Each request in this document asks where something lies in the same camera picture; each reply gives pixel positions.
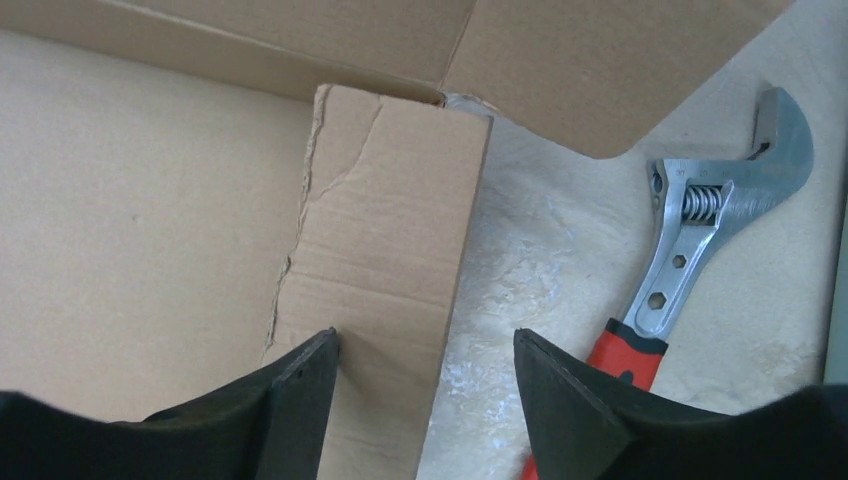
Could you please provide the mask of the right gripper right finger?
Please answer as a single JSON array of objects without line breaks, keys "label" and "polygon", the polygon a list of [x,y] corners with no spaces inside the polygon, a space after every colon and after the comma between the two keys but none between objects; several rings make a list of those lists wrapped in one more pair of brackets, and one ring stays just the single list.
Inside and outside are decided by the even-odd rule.
[{"label": "right gripper right finger", "polygon": [[541,479],[844,479],[847,387],[806,386],[738,415],[613,378],[530,329],[513,338]]}]

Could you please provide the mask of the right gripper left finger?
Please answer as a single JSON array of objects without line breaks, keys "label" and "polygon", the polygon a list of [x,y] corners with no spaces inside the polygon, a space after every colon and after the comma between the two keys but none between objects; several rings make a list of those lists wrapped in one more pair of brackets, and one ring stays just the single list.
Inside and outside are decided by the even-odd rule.
[{"label": "right gripper left finger", "polygon": [[314,479],[339,364],[323,330],[278,360],[140,422],[1,394],[4,479]]}]

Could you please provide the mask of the brown cardboard box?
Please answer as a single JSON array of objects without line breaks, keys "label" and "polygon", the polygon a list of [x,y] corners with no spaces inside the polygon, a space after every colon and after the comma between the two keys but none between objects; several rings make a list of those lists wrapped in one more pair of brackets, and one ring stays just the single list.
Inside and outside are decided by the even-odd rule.
[{"label": "brown cardboard box", "polygon": [[417,475],[491,119],[626,152],[784,1],[5,1],[1,394],[140,422],[340,338],[319,479]]}]

